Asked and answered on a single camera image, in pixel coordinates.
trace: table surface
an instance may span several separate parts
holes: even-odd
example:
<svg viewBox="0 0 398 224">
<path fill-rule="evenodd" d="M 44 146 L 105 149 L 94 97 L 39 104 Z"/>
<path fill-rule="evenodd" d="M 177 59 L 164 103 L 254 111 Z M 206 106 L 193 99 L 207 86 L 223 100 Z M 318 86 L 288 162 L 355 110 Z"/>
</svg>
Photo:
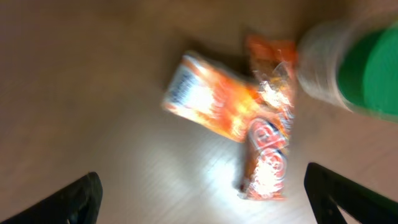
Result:
<svg viewBox="0 0 398 224">
<path fill-rule="evenodd" d="M 234 185 L 244 146 L 162 111 L 181 54 L 235 69 L 247 28 L 298 39 L 393 1 L 5 0 L 0 3 L 0 220 L 89 171 L 98 223 L 315 223 L 310 161 L 398 200 L 398 125 L 298 91 L 284 202 Z"/>
</svg>

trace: black object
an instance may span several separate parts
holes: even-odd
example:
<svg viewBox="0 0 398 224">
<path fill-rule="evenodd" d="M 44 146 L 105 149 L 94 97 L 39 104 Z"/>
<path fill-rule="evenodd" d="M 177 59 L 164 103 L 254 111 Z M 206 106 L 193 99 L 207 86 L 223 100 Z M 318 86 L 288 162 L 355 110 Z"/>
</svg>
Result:
<svg viewBox="0 0 398 224">
<path fill-rule="evenodd" d="M 346 223 L 338 206 L 361 223 L 398 223 L 398 203 L 316 163 L 304 187 L 318 223 Z"/>
<path fill-rule="evenodd" d="M 96 172 L 90 172 L 2 224 L 94 224 L 101 200 L 100 178 Z"/>
</svg>

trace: snack wrapper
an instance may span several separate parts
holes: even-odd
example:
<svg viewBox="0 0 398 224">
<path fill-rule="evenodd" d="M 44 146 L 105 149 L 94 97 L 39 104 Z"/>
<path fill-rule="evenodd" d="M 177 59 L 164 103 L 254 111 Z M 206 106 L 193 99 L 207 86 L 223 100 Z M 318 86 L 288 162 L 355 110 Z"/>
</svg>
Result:
<svg viewBox="0 0 398 224">
<path fill-rule="evenodd" d="M 266 41 L 259 35 L 246 39 L 250 66 L 259 80 L 257 113 L 249 123 L 248 159 L 242 197 L 280 200 L 287 168 L 287 146 L 293 121 L 295 47 L 289 41 Z"/>
<path fill-rule="evenodd" d="M 257 110 L 258 86 L 249 85 L 216 62 L 187 52 L 175 72 L 162 106 L 208 129 L 243 142 Z"/>
</svg>

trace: candy bar wrapper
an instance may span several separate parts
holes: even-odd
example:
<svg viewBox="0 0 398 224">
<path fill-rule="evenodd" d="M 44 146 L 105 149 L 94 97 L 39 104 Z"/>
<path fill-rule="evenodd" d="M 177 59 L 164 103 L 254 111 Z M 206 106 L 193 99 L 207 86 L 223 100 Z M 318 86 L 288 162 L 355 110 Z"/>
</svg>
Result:
<svg viewBox="0 0 398 224">
<path fill-rule="evenodd" d="M 287 147 L 295 93 L 293 42 L 246 39 L 253 75 L 259 80 L 257 114 L 249 123 L 248 158 L 241 186 L 243 198 L 280 200 L 287 168 Z"/>
<path fill-rule="evenodd" d="M 175 72 L 162 106 L 167 111 L 243 142 L 257 110 L 258 86 L 249 85 L 226 67 L 187 52 Z"/>
</svg>

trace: plastic wrapper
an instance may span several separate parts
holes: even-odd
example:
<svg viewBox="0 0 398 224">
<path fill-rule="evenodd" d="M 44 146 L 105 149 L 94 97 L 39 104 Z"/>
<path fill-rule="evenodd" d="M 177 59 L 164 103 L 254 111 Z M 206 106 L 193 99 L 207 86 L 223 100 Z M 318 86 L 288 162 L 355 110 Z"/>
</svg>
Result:
<svg viewBox="0 0 398 224">
<path fill-rule="evenodd" d="M 246 39 L 250 66 L 259 80 L 259 107 L 249 123 L 248 157 L 241 186 L 242 197 L 280 200 L 287 168 L 287 146 L 293 121 L 295 45 L 266 41 L 259 35 Z"/>
<path fill-rule="evenodd" d="M 257 110 L 258 86 L 240 79 L 223 65 L 187 52 L 175 72 L 162 106 L 208 129 L 243 142 Z"/>
</svg>

